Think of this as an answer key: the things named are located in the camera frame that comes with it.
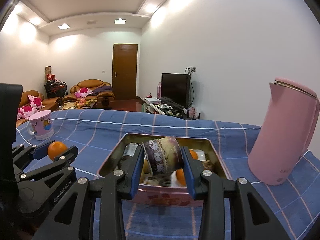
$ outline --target pink mug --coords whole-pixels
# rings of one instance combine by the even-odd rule
[[[28,133],[34,135],[39,141],[51,137],[53,135],[53,126],[50,116],[50,110],[39,111],[30,116],[27,124]]]

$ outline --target mug handle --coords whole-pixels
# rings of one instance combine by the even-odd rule
[[[27,123],[27,131],[28,131],[28,134],[34,136],[35,133],[31,130],[30,126],[31,126],[31,122],[28,121],[28,123]]]

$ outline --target air vent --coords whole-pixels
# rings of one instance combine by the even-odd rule
[[[87,25],[96,24],[96,23],[97,23],[96,21],[88,21]]]

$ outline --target wooden floor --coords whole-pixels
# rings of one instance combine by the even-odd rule
[[[139,99],[116,100],[112,104],[112,110],[141,112],[141,103]]]

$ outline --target kettle handle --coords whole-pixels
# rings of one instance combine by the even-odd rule
[[[306,142],[304,144],[302,154],[304,154],[307,151],[307,149],[308,149],[308,147],[310,145],[313,133],[315,132],[315,129],[316,129],[316,124],[317,124],[318,117],[319,117],[319,110],[320,110],[320,103],[319,103],[319,99],[317,98],[315,115],[313,117],[313,122],[312,122],[312,125],[311,125],[311,128],[310,128],[310,132],[309,132],[309,135],[307,137],[307,140],[306,140]]]
[[[31,130],[30,126],[31,126],[31,122],[28,121],[28,123],[27,123],[27,132],[28,132],[28,134],[34,136],[35,133]]]

